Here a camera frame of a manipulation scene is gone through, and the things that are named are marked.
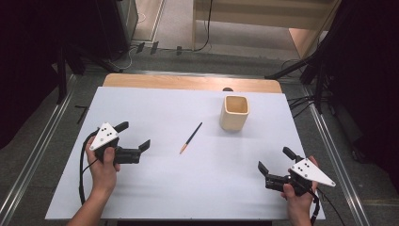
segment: pencil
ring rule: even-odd
[[[185,147],[187,147],[188,143],[190,143],[191,139],[194,137],[194,135],[197,133],[197,131],[200,129],[202,126],[202,122],[199,124],[197,129],[194,131],[194,133],[190,136],[190,138],[186,141],[186,143],[183,145],[182,149],[180,150],[180,153],[184,152]]]

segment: wooden pencil holder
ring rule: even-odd
[[[224,130],[239,131],[243,128],[249,114],[246,97],[226,96],[220,113],[220,126]]]

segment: wrist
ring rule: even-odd
[[[112,194],[112,190],[94,188],[91,190],[89,199],[92,198],[98,202],[106,203]]]
[[[291,218],[290,221],[293,226],[311,226],[311,219],[309,218],[309,216],[304,218]]]

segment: finger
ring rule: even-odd
[[[317,163],[316,159],[313,157],[313,155],[309,156],[309,160],[316,165],[316,167],[319,167],[319,164]]]
[[[95,136],[91,137],[88,140],[88,143],[86,144],[86,148],[85,148],[86,155],[88,156],[88,162],[89,163],[92,163],[93,161],[96,160],[96,156],[95,156],[94,152],[90,149],[90,146],[93,143],[94,138],[95,138]]]
[[[118,164],[115,164],[115,170],[116,171],[120,171],[120,164],[118,163]]]
[[[310,160],[316,167],[319,167],[319,164],[317,163],[316,159],[315,159],[312,155],[309,156],[309,160]],[[313,181],[313,183],[311,184],[311,189],[312,189],[313,191],[315,191],[315,190],[317,189],[317,186],[318,186],[318,183]]]
[[[115,149],[108,147],[104,151],[104,165],[106,167],[114,167]]]
[[[284,184],[283,189],[284,189],[284,194],[287,199],[291,199],[291,198],[295,197],[295,191],[294,191],[293,186],[291,186],[290,184]]]

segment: wooden table edge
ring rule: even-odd
[[[242,92],[282,93],[276,80],[230,78],[216,76],[110,73],[104,87],[147,89],[223,90],[231,88]]]

